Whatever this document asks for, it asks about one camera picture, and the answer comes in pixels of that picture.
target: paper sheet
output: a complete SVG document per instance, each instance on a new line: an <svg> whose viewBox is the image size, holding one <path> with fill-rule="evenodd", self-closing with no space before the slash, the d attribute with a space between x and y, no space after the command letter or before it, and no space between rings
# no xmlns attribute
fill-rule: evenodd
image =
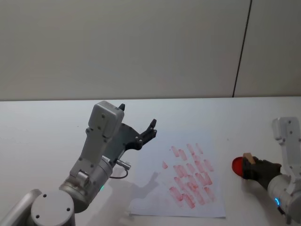
<svg viewBox="0 0 301 226"><path fill-rule="evenodd" d="M137 215L225 217L214 149L206 134L158 131L139 153L135 184L157 186L144 198L135 198L130 211Z"/></svg>

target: blue led light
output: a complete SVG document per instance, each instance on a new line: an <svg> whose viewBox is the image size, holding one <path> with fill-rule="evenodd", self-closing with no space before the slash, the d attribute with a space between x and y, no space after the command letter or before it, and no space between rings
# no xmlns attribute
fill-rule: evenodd
<svg viewBox="0 0 301 226"><path fill-rule="evenodd" d="M277 206L280 206L280 201L278 198L275 198L275 202L276 202Z"/></svg>

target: white table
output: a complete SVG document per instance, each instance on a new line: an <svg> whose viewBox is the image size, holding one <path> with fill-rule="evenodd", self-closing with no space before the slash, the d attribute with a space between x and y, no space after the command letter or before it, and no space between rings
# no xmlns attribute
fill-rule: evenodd
<svg viewBox="0 0 301 226"><path fill-rule="evenodd" d="M28 191L57 189L69 175L86 139L85 129L97 100L0 102L0 218ZM301 119L301 97L112 100L126 104L124 123L142 132L153 118L161 129L207 130L220 157L226 219L174 217L122 217L126 225L143 226L282 226L282 217L267 193L247 183L231 169L244 152L282 163L271 121L280 116ZM136 151L124 160L132 163L129 177L98 194L88 210L76 215L79 226L114 226L128 205L137 161Z"/></svg>

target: white wall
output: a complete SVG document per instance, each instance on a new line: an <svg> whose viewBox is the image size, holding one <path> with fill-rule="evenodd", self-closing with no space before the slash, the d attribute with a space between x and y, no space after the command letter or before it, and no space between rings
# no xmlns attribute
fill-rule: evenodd
<svg viewBox="0 0 301 226"><path fill-rule="evenodd" d="M2 0L0 99L230 97L249 0Z"/></svg>
<svg viewBox="0 0 301 226"><path fill-rule="evenodd" d="M253 0L235 95L301 95L300 0Z"/></svg>

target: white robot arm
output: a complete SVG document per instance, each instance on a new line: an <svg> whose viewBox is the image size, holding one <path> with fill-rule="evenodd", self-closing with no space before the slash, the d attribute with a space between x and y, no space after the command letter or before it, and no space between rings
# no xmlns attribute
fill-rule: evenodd
<svg viewBox="0 0 301 226"><path fill-rule="evenodd" d="M131 166L120 158L128 149L140 150L157 131L156 120L142 134L122 123L125 105L106 101L92 110L80 157L59 190L26 194L0 221L0 226L75 226L75 213L87 209L117 164L128 174Z"/></svg>

